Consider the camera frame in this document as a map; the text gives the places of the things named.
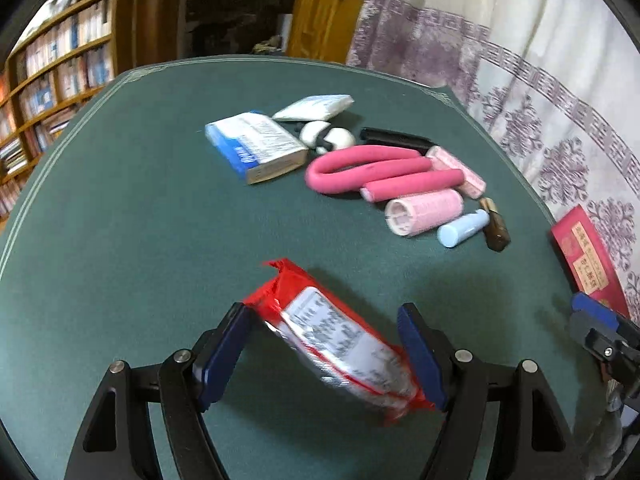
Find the long pink foam curler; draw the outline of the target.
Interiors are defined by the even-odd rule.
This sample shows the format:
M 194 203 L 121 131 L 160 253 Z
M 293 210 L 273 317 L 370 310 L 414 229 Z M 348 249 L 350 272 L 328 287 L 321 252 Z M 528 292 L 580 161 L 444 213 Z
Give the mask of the long pink foam curler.
M 435 170 L 431 159 L 408 148 L 354 145 L 317 157 L 306 169 L 308 188 L 323 195 L 360 192 L 369 203 L 456 188 L 460 170 Z

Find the red snack packet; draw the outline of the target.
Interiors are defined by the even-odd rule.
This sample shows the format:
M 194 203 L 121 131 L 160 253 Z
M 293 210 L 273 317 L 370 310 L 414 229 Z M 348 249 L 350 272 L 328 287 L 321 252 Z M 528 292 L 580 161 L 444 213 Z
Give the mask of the red snack packet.
M 342 389 L 389 422 L 432 410 L 405 350 L 287 258 L 266 263 L 277 275 L 244 299 L 318 378 Z

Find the brown perfume bottle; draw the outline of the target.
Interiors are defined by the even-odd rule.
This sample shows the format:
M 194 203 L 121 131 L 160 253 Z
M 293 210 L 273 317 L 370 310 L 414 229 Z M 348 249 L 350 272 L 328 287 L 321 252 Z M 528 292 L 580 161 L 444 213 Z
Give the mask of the brown perfume bottle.
M 489 222 L 483 229 L 486 245 L 494 252 L 502 252 L 511 243 L 506 222 L 503 220 L 500 211 L 498 211 L 495 202 L 491 198 L 483 197 L 478 203 L 480 204 L 480 208 L 488 213 L 489 217 Z

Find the white tissue packet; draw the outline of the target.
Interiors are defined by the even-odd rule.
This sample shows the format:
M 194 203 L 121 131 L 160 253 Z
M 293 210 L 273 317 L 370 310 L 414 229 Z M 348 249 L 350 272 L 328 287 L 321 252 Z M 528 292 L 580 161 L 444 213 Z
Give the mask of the white tissue packet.
M 278 110 L 271 118 L 277 122 L 327 122 L 348 110 L 354 102 L 349 94 L 307 96 Z

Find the large pink hair roller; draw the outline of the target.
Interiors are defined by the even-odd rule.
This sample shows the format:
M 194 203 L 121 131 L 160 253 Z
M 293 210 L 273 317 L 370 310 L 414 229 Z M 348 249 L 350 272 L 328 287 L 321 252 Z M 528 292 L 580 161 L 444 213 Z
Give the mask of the large pink hair roller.
M 385 220 L 394 234 L 413 237 L 457 219 L 463 207 L 463 197 L 448 188 L 391 200 L 385 207 Z

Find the white purple patterned curtain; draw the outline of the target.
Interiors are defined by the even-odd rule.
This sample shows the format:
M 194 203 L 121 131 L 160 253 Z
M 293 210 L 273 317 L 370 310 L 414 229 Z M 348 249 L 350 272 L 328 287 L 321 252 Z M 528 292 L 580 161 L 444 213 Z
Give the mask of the white purple patterned curtain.
M 364 0 L 347 62 L 448 87 L 639 312 L 639 53 L 603 0 Z

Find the light blue tube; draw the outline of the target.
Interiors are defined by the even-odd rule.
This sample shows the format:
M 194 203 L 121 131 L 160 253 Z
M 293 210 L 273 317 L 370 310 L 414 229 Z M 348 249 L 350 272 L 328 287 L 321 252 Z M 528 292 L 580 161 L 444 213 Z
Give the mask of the light blue tube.
M 488 226 L 489 220 L 486 210 L 477 209 L 443 224 L 438 228 L 436 236 L 442 246 L 454 248 Z

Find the blue white medicine box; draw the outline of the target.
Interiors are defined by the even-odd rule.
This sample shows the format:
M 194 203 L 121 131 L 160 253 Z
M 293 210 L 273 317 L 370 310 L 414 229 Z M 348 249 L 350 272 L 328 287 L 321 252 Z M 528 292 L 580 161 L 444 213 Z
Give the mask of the blue white medicine box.
M 207 140 L 235 173 L 252 185 L 306 164 L 308 148 L 264 114 L 242 113 L 205 125 Z

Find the wooden bookshelf with books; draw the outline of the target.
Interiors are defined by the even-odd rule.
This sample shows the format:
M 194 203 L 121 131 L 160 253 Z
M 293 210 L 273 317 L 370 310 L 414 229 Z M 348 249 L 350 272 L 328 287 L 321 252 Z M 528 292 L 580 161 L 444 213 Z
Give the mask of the wooden bookshelf with books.
M 134 67 L 136 0 L 66 0 L 1 66 L 1 223 L 78 110 Z

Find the wooden door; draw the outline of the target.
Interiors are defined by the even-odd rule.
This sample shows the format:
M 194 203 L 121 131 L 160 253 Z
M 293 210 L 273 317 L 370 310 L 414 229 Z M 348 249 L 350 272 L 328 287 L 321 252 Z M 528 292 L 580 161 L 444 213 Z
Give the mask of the wooden door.
M 364 0 L 295 0 L 286 54 L 344 64 Z

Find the green table mat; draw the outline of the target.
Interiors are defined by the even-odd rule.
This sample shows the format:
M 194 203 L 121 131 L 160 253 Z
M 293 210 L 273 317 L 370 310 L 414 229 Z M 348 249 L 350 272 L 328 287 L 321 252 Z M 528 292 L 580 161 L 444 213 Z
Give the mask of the green table mat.
M 447 249 L 402 238 L 357 195 L 322 196 L 301 171 L 244 183 L 209 122 L 347 93 L 349 129 L 426 136 L 471 167 L 511 244 Z M 91 100 L 29 178 L 1 237 L 1 418 L 41 479 L 63 477 L 78 427 L 115 360 L 188 348 L 287 258 L 396 341 L 413 302 L 429 326 L 489 363 L 536 361 L 575 439 L 603 411 L 590 355 L 570 339 L 572 291 L 552 220 L 491 138 L 444 90 L 284 58 L 201 58 L 123 74 Z

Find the red booklet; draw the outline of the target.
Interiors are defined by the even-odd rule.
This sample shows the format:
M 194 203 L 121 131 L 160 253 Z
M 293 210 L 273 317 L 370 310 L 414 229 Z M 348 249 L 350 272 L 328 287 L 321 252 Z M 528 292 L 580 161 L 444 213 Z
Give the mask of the red booklet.
M 577 289 L 617 314 L 630 318 L 622 285 L 596 227 L 585 209 L 572 208 L 551 228 Z

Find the panda figurine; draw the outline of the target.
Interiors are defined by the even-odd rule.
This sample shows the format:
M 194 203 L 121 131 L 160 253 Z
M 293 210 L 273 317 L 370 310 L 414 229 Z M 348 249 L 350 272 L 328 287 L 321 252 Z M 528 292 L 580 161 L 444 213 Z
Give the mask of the panda figurine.
M 356 139 L 349 130 L 334 127 L 321 120 L 303 125 L 299 129 L 299 140 L 319 155 L 351 148 L 356 144 Z

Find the black comb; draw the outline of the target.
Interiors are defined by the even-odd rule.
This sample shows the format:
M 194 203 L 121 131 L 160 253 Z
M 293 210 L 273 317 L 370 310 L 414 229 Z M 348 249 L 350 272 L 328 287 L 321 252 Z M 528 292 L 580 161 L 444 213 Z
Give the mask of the black comb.
M 380 128 L 363 127 L 359 133 L 363 144 L 383 145 L 391 148 L 408 148 L 425 155 L 435 143 L 423 136 Z

